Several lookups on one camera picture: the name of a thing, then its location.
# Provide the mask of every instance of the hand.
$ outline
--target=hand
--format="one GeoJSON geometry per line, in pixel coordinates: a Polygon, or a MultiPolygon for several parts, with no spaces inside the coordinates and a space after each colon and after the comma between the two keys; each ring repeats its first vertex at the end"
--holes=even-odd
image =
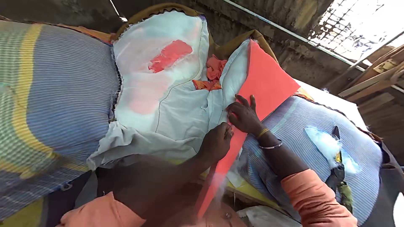
{"type": "Polygon", "coordinates": [[[236,95],[236,99],[241,103],[236,101],[226,108],[228,112],[227,118],[229,118],[230,123],[240,129],[240,131],[258,136],[265,127],[262,125],[255,112],[256,104],[254,96],[250,96],[251,106],[241,95],[236,95]]]}
{"type": "Polygon", "coordinates": [[[226,122],[216,126],[205,135],[198,157],[212,164],[224,158],[230,149],[233,134],[231,126],[226,122]]]}

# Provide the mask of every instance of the wrist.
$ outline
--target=wrist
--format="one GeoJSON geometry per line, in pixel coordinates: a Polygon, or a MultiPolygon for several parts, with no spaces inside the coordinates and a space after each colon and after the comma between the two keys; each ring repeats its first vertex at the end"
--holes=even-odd
{"type": "Polygon", "coordinates": [[[263,124],[260,124],[259,126],[255,127],[255,129],[251,132],[255,137],[258,137],[261,132],[266,129],[263,124]]]}
{"type": "Polygon", "coordinates": [[[215,160],[214,157],[210,157],[206,155],[204,152],[198,152],[191,160],[193,165],[198,166],[199,168],[207,169],[218,160],[215,160]]]}

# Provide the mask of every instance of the white fabric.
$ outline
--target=white fabric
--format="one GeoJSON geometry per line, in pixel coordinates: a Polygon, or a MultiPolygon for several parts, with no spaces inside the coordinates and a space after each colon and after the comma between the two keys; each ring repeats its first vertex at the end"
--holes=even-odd
{"type": "Polygon", "coordinates": [[[240,218],[248,217],[254,227],[301,227],[302,225],[290,217],[267,206],[253,206],[237,211],[240,218]]]}
{"type": "Polygon", "coordinates": [[[399,193],[396,202],[394,203],[393,218],[394,224],[398,226],[404,226],[404,196],[403,193],[399,193]]]}
{"type": "Polygon", "coordinates": [[[155,15],[131,26],[114,44],[117,66],[123,80],[122,93],[115,110],[117,121],[110,123],[98,150],[87,160],[90,168],[95,169],[136,153],[172,160],[185,160],[194,156],[205,134],[219,123],[227,121],[224,109],[234,102],[234,94],[246,78],[247,45],[248,41],[245,41],[230,56],[220,80],[222,90],[195,90],[191,80],[206,80],[209,46],[206,21],[173,11],[155,15]],[[199,31],[200,28],[200,36],[187,40],[188,33],[199,31]],[[149,35],[161,45],[149,48],[149,35]],[[167,37],[170,39],[160,42],[154,36],[163,40],[167,40],[167,37]],[[193,52],[169,69],[155,74],[148,72],[150,60],[164,46],[178,39],[189,44],[193,52]],[[157,91],[163,95],[158,98],[159,104],[153,113],[140,114],[133,111],[133,99],[156,93],[155,89],[162,87],[144,89],[138,84],[158,84],[158,74],[168,75],[172,84],[163,92],[157,91]]]}
{"type": "Polygon", "coordinates": [[[357,127],[364,131],[368,131],[368,128],[363,121],[356,104],[345,99],[341,99],[323,90],[317,89],[311,85],[301,82],[300,80],[295,79],[295,81],[314,99],[315,102],[343,112],[349,120],[355,123],[357,127]]]}

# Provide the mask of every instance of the window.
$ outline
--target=window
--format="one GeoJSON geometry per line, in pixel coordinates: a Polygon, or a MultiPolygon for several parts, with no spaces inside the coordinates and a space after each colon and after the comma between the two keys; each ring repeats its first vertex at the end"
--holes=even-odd
{"type": "MultiPolygon", "coordinates": [[[[402,0],[335,0],[310,32],[310,41],[358,60],[404,30],[402,0]]],[[[404,44],[404,36],[391,46],[404,44]]]]}

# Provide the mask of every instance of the light blue fabric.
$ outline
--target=light blue fabric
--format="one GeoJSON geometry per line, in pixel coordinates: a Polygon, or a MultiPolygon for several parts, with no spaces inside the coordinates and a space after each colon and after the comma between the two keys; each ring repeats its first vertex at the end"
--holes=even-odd
{"type": "MultiPolygon", "coordinates": [[[[303,98],[289,97],[264,121],[264,125],[297,154],[322,181],[330,175],[330,167],[326,158],[304,131],[306,126],[313,126],[332,133],[338,126],[343,149],[362,168],[359,173],[346,173],[345,181],[352,189],[353,215],[361,225],[369,216],[379,193],[379,167],[382,162],[380,147],[365,133],[358,130],[341,113],[303,98]]],[[[280,179],[268,166],[256,139],[249,135],[243,144],[240,157],[242,164],[240,174],[269,198],[275,198],[293,218],[300,216],[290,205],[290,200],[280,186],[280,179]]]]}

